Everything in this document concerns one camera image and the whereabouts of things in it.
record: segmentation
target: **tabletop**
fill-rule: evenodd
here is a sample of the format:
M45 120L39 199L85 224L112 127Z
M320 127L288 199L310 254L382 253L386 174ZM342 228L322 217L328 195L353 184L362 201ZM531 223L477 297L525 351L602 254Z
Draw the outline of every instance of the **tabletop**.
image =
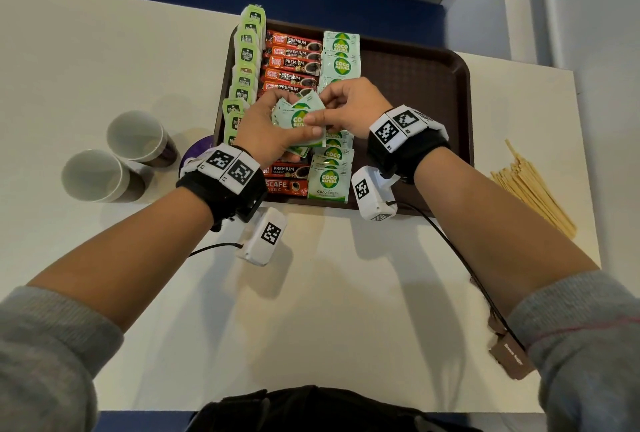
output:
M2 297L171 190L175 169L144 173L139 202L82 203L60 170L107 149L108 123L127 110L153 113L181 153L210 134L238 17L145 0L0 0L0 13ZM599 262L573 74L460 55L476 168L507 166L509 138ZM289 225L268 266L220 248L178 270L95 380L102 410L195 410L315 383L430 412L540 411L539 376L512 381L489 355L483 297L423 219L277 208ZM225 224L200 246L241 232Z

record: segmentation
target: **hand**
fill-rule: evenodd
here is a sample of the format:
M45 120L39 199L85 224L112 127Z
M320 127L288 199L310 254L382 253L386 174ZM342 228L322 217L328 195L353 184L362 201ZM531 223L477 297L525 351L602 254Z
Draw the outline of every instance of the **hand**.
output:
M234 145L246 149L262 168L268 167L282 156L287 147L312 141L322 136L320 127L305 126L283 129L272 124L271 109L281 98L286 99L290 104L298 101L298 96L295 93L277 89L268 90L247 109L240 121L238 134L234 141ZM300 157L291 154L288 160L295 162L299 161Z
M369 127L393 106L373 83L364 77L329 84L320 94L325 110L308 113L309 125L328 125L331 132L347 129L366 139Z

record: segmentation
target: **black cable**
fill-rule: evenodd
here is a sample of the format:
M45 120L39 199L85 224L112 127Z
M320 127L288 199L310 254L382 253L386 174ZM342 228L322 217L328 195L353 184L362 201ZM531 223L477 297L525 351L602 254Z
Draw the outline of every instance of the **black cable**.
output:
M482 283L480 282L478 277L476 277L476 273L473 271L471 266L469 266L469 264L467 263L465 258L462 256L462 254L460 254L460 252L455 247L455 245L453 245L453 243L451 243L451 240L449 240L447 238L447 236L443 233L443 231L441 229L439 229L438 226L434 222L431 221L431 218L429 218L424 211L422 211L420 208L418 208L416 206L413 206L411 203L405 203L404 201L388 201L387 204L388 205L396 204L396 205L408 206L409 208L412 208L412 209L418 211L418 213L420 213L425 218L425 220L427 220L429 222L429 224L432 227L434 227L434 229L437 231L437 233L443 238L443 240L445 242L447 242L447 245L449 245L449 247L453 250L453 253L455 253L458 256L458 258L460 259L460 262L462 262L462 265L465 266L465 268L467 269L467 272L469 272L469 275L471 275L471 277L475 281L478 289L480 289L480 292L482 292L482 295L484 295L484 298L489 303L489 307L491 307L491 309L493 309L493 312L497 316L498 320L500 320L500 322L502 323L504 328L509 332L509 334L511 336L513 336L513 339L516 341L516 343L518 343L518 345L522 348L522 350L526 352L526 348L522 345L522 343L520 342L518 337L511 330L511 328L507 324L507 320L505 318L503 318L502 314L498 310L498 307L496 307L496 305L493 303L493 300L491 299L491 297L489 297L489 293L485 290L484 285L482 285Z
M206 246L206 247L201 248L201 249L199 249L199 250L192 251L192 252L189 254L189 257L193 257L196 253L200 253L201 251L204 251L204 250L210 250L210 249L212 249L212 248L217 248L217 247L219 247L219 246L234 246L234 247L236 247L236 248L242 248L242 247L244 247L244 245L242 245L241 243L231 243L231 242L228 242L228 243L216 243L215 245L209 245L209 246Z

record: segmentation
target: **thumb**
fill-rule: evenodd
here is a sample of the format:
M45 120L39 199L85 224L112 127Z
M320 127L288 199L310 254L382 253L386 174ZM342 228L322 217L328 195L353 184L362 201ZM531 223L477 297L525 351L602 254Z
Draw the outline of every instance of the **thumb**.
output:
M343 125L342 116L344 112L343 107L339 109L324 109L316 110L315 112L309 112L304 119L304 122L309 125Z
M284 142L287 147L295 146L302 142L309 142L322 137L322 127L305 125L293 129L284 130Z

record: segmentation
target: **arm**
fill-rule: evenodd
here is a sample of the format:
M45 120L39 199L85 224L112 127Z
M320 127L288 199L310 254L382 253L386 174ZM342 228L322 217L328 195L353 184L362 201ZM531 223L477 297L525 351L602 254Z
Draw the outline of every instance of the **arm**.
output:
M272 125L283 96L296 99L265 93L238 129L236 144L263 167L321 134ZM213 223L209 207L178 188L14 290L0 304L0 422L16 431L91 430L92 379Z
M366 138L392 106L366 79L331 83L308 123ZM640 423L640 303L542 217L446 148L415 184L527 347L550 431Z

